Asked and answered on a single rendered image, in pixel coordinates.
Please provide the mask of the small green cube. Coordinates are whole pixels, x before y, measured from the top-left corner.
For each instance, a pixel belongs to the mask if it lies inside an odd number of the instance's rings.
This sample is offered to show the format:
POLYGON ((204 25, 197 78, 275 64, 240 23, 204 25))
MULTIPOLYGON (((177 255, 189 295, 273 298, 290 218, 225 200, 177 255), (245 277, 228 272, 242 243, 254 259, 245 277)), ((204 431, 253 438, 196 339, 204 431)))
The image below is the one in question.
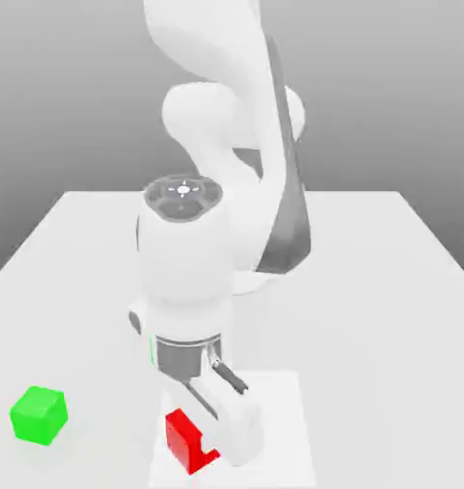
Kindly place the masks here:
POLYGON ((65 394, 29 386, 11 407, 10 419, 17 438, 49 446, 69 419, 65 394))

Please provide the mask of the small red cube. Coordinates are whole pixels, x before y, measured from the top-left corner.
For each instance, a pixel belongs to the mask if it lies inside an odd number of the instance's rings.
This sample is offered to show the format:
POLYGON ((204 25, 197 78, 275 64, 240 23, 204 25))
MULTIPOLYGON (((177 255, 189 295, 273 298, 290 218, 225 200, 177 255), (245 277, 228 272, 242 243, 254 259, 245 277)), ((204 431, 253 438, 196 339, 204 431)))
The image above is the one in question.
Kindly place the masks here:
POLYGON ((221 457, 216 449, 203 449, 202 432, 182 409, 166 415, 165 436, 167 447, 188 475, 197 473, 221 457))

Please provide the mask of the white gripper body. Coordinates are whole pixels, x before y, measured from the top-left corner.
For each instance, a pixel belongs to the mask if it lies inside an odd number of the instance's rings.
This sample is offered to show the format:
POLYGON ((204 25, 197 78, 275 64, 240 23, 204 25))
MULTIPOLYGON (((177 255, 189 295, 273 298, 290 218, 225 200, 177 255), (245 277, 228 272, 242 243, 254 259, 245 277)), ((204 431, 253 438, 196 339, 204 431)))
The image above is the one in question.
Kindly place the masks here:
POLYGON ((185 384, 166 374, 159 380, 172 400, 201 431, 208 446, 243 466, 262 450, 262 407, 250 391, 236 392, 215 372, 185 384))

